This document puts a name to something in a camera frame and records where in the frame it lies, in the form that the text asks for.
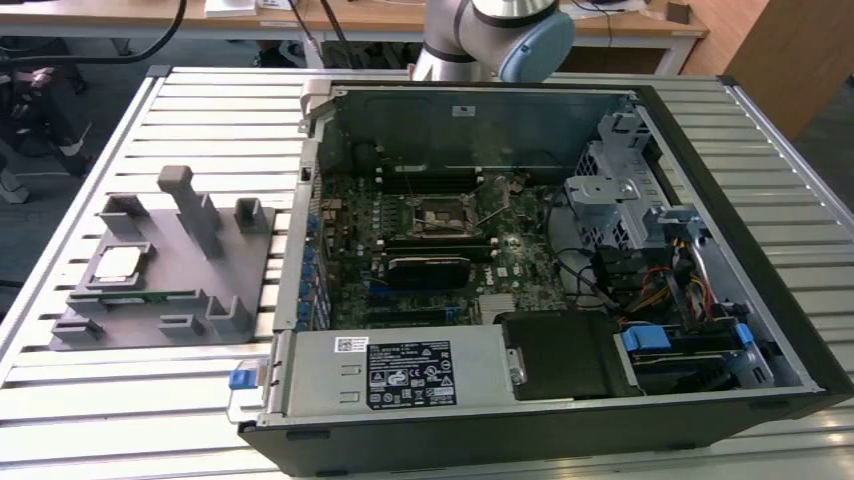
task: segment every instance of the office floor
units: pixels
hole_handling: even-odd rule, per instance
[[[114,55],[103,39],[71,39],[76,54]],[[146,41],[133,42],[145,48]],[[149,65],[247,67],[255,55],[254,42],[177,40],[149,62],[115,66],[84,66],[90,89],[83,101],[92,119],[87,151],[96,157],[146,75]],[[830,187],[854,207],[854,84],[842,87],[837,98],[818,115],[796,142]],[[51,159],[27,160],[12,165],[16,172],[54,172]],[[71,204],[80,180],[68,177],[26,176],[22,183],[32,192],[31,202],[11,206],[0,200],[0,279],[26,280],[42,250]],[[0,312],[8,310],[15,290],[0,287]]]

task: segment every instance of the aluminum table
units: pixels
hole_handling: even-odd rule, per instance
[[[229,372],[269,354],[310,78],[401,80],[399,72],[175,68],[149,77],[0,326],[0,479],[287,478],[229,422]],[[553,82],[653,85],[849,371],[854,370],[854,221],[741,89],[714,78],[562,75]],[[278,209],[254,343],[51,352],[106,227],[107,195],[170,208],[157,176],[189,165],[218,206]],[[690,202],[673,170],[666,170]],[[242,404],[261,407],[258,391]],[[362,475],[359,478],[732,479],[854,477],[854,401],[761,425],[709,448]]]

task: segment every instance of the desk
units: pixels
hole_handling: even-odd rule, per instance
[[[191,166],[197,191],[211,193],[214,204],[234,204],[235,198],[253,196],[277,208],[267,278],[279,279],[294,197],[294,181],[287,179],[298,175],[302,151],[301,138],[290,133],[302,119],[302,85],[313,78],[338,75],[310,70],[177,68],[167,78],[143,81],[0,325],[3,478],[289,479],[247,448],[226,419],[229,372],[241,360],[270,354],[275,314],[270,309],[279,288],[273,281],[262,294],[269,310],[259,315],[254,343],[91,352],[51,352],[46,346],[54,319],[66,311],[68,292],[83,277],[104,233],[95,213],[107,193],[135,192],[147,208],[169,208],[169,195],[157,193],[157,173],[170,162]],[[405,79],[399,71],[365,72],[359,77]],[[846,370],[854,371],[849,314],[854,296],[841,289],[850,285],[846,265],[854,259],[854,243],[848,232],[854,225],[750,99],[709,78],[557,75],[553,81],[656,87],[816,328],[832,342],[833,353]],[[247,124],[279,131],[258,138],[257,130],[241,127]],[[223,125],[234,126],[234,135],[211,140],[219,138]],[[678,178],[670,164],[662,167]],[[690,201],[681,184],[674,187]],[[250,407],[253,397],[246,400],[242,405]],[[261,398],[258,402],[253,406],[261,407]],[[853,432],[850,408],[833,408],[754,427],[709,448],[378,477],[841,479],[852,473],[846,449],[854,447]]]
[[[375,0],[330,0],[350,40],[421,42],[425,9]],[[166,29],[178,0],[55,0],[0,6],[4,35],[107,38],[155,38]],[[301,12],[318,41],[334,40],[330,23],[318,0],[302,0]],[[609,28],[604,17],[577,21],[577,46],[606,47]],[[620,48],[656,48],[666,51],[657,74],[678,74],[697,40],[706,36],[705,25],[693,18],[690,25],[653,20],[638,13],[612,16],[614,40]],[[254,17],[206,18],[205,0],[190,0],[178,38],[303,40],[294,14],[259,10]],[[321,68],[311,49],[309,66]]]

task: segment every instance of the white sticker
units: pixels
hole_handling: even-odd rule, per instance
[[[335,337],[335,353],[367,351],[369,337]]]
[[[451,107],[453,117],[474,117],[478,113],[478,108],[473,105],[454,105]]]
[[[443,395],[454,395],[454,387],[439,387],[427,389],[429,397],[441,397]]]
[[[299,24],[295,22],[261,22],[262,27],[286,27],[297,28]]]

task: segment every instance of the power supply label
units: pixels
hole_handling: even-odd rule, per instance
[[[371,344],[367,355],[373,410],[457,405],[451,342]]]

